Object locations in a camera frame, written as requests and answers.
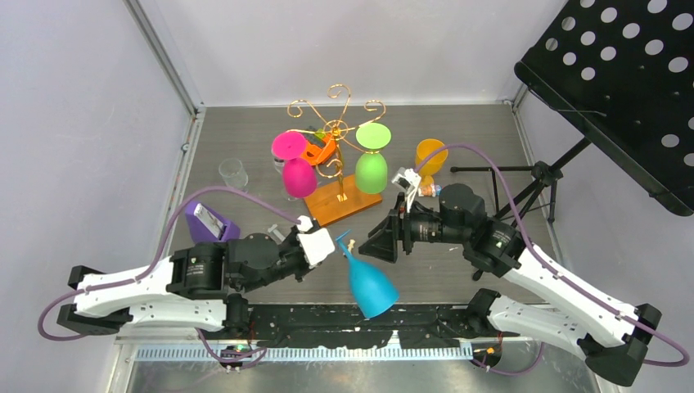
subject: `gray table surface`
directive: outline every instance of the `gray table surface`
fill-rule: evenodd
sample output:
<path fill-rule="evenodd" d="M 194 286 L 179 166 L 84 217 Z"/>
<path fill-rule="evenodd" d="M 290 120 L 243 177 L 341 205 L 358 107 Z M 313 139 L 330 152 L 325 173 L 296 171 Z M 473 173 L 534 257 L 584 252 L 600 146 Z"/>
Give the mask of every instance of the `gray table surface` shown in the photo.
<path fill-rule="evenodd" d="M 326 119 L 339 116 L 340 108 L 320 108 Z M 350 107 L 345 120 L 356 125 L 371 119 L 361 106 Z M 397 168 L 413 167 L 415 147 L 425 138 L 438 138 L 447 143 L 469 142 L 484 150 L 497 165 L 527 165 L 508 106 L 389 106 L 381 123 L 387 125 L 393 139 L 383 156 L 387 159 L 389 176 Z M 282 181 L 273 167 L 270 146 L 274 137 L 292 128 L 320 127 L 320 120 L 311 111 L 293 119 L 285 108 L 211 108 L 205 114 L 200 141 L 195 150 L 186 194 L 210 186 L 223 185 L 219 176 L 219 163 L 230 157 L 243 161 L 250 177 L 249 194 L 282 208 L 294 215 L 306 215 L 308 210 L 303 201 L 287 201 L 282 196 Z M 352 174 L 359 158 L 358 151 L 345 147 L 345 172 Z M 451 151 L 445 167 L 434 176 L 437 183 L 465 183 L 486 200 L 487 211 L 493 213 L 492 182 L 489 174 L 458 173 L 448 171 L 450 165 L 485 166 L 485 162 L 469 151 Z M 519 192 L 532 178 L 529 174 L 509 173 L 506 175 L 512 192 Z M 330 180 L 323 179 L 322 184 Z M 499 190 L 500 200 L 507 198 Z M 367 238 L 367 233 L 376 226 L 393 207 L 398 190 L 389 185 L 381 194 L 383 202 L 328 228 L 333 236 L 351 229 L 350 238 L 357 245 Z M 291 224 L 260 206 L 238 196 L 224 193 L 208 194 L 201 201 L 233 220 L 241 227 L 242 236 L 250 233 L 265 233 L 273 224 L 287 233 Z M 433 198 L 419 198 L 429 207 L 438 209 Z M 531 238 L 549 255 L 553 255 L 547 225 L 540 210 L 529 213 L 525 218 Z M 172 250 L 192 246 L 185 220 L 178 222 L 173 235 Z M 486 287 L 525 303 L 541 302 L 535 294 L 517 287 L 503 279 L 485 274 L 478 282 L 471 280 L 474 269 L 462 258 L 462 248 L 455 245 L 416 243 L 411 255 L 400 253 L 397 264 L 388 264 L 373 258 L 363 257 L 374 263 L 390 277 L 400 291 L 400 301 L 408 303 L 467 303 L 477 290 Z M 351 303 L 349 292 L 348 264 L 340 253 L 331 255 L 304 282 L 292 278 L 250 292 L 245 297 L 251 303 L 295 303 L 326 302 Z"/>

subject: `orange object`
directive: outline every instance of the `orange object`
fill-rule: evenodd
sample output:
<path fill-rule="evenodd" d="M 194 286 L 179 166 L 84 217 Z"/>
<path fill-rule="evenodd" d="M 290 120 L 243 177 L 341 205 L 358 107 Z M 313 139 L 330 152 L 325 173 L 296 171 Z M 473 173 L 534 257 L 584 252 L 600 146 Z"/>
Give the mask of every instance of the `orange object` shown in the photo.
<path fill-rule="evenodd" d="M 313 194 L 304 198 L 309 212 L 321 227 L 357 214 L 383 201 L 381 194 L 365 194 L 357 188 L 354 175 L 346 176 L 343 181 L 347 199 L 340 201 L 340 185 L 332 182 L 319 187 Z"/>
<path fill-rule="evenodd" d="M 419 165 L 419 163 L 424 160 L 429 154 L 433 153 L 434 150 L 443 147 L 444 143 L 441 142 L 438 139 L 425 139 L 417 145 L 417 154 L 415 155 L 415 165 Z M 427 176 L 427 175 L 432 175 L 435 174 L 436 172 L 439 172 L 441 170 L 441 167 L 444 166 L 444 162 L 448 158 L 448 150 L 444 150 L 437 154 L 436 156 L 431 157 L 431 160 L 427 161 L 424 166 L 419 169 L 419 174 L 420 176 Z"/>
<path fill-rule="evenodd" d="M 329 133 L 323 138 L 315 134 L 303 134 L 308 142 L 306 150 L 301 153 L 301 158 L 307 160 L 311 166 L 320 165 L 335 153 L 335 139 Z M 317 143 L 322 142 L 325 146 L 320 147 Z"/>
<path fill-rule="evenodd" d="M 431 177 L 431 175 L 427 176 L 422 176 L 421 177 L 421 183 L 419 183 L 420 186 L 428 186 L 430 184 L 434 184 L 434 178 Z"/>

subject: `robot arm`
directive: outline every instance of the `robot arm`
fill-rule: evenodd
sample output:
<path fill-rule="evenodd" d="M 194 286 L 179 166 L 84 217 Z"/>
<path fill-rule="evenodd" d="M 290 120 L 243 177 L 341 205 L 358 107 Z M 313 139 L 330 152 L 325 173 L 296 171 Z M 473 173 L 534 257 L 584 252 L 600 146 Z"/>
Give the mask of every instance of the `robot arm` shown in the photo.
<path fill-rule="evenodd" d="M 292 274 L 302 281 L 335 250 L 327 229 L 301 219 L 303 223 L 280 244 L 266 234 L 253 233 L 176 251 L 140 281 L 76 296 L 72 305 L 61 307 L 58 324 L 85 335 L 114 334 L 124 325 L 242 332 L 248 303 L 240 292 Z M 86 290 L 134 278 L 146 268 L 104 274 L 76 266 L 69 284 Z"/>
<path fill-rule="evenodd" d="M 393 183 L 407 195 L 416 191 L 419 176 L 401 170 Z M 463 246 L 463 257 L 481 271 L 505 278 L 542 297 L 562 313 L 515 302 L 495 291 L 480 290 L 468 306 L 479 334 L 515 332 L 558 346 L 581 359 L 598 375 L 630 386 L 646 358 L 651 335 L 624 320 L 631 317 L 657 328 L 660 311 L 650 305 L 634 307 L 599 291 L 561 267 L 542 250 L 534 250 L 557 270 L 551 274 L 531 254 L 514 226 L 487 216 L 484 200 L 463 184 L 444 187 L 439 211 L 428 209 L 400 193 L 394 209 L 369 233 L 359 253 L 391 263 L 398 257 L 398 241 L 406 254 L 415 242 Z M 608 313 L 559 277 L 569 278 L 620 312 Z"/>

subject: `lime green wine glass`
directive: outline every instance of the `lime green wine glass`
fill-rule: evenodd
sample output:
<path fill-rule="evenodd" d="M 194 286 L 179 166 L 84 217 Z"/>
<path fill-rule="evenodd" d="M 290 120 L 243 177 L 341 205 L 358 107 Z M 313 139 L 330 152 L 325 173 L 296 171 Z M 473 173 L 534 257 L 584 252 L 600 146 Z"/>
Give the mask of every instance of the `lime green wine glass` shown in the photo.
<path fill-rule="evenodd" d="M 357 142 L 367 149 L 357 161 L 356 185 L 365 194 L 378 194 L 388 185 L 388 164 L 378 151 L 390 142 L 390 130 L 380 123 L 359 126 Z"/>

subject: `white wall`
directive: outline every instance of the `white wall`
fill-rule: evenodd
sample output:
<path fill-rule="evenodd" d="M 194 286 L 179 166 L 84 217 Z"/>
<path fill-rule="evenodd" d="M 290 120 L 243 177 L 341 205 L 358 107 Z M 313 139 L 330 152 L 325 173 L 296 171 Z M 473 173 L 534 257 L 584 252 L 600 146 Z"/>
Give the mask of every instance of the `white wall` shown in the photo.
<path fill-rule="evenodd" d="M 534 158 L 552 162 L 582 134 L 528 96 L 520 115 Z M 594 146 L 564 169 L 557 194 L 557 237 L 569 265 L 617 298 L 650 303 L 659 329 L 694 354 L 694 217 L 669 213 Z M 654 339 L 649 359 L 679 359 Z M 691 391 L 692 366 L 643 366 L 633 391 Z"/>
<path fill-rule="evenodd" d="M 190 120 L 120 0 L 0 2 L 0 40 L 0 390 L 103 391 L 113 337 L 38 314 L 73 265 L 149 262 Z"/>
<path fill-rule="evenodd" d="M 489 102 L 520 86 L 513 65 L 557 0 L 157 0 L 207 106 Z"/>

